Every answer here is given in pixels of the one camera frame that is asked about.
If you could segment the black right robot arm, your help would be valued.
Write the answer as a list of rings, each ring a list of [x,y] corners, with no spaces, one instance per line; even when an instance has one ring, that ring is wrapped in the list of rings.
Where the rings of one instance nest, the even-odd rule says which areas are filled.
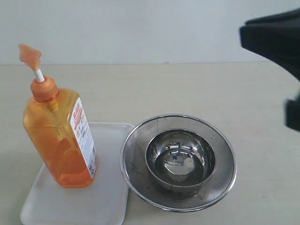
[[[300,80],[300,9],[245,21],[241,47],[269,59]]]

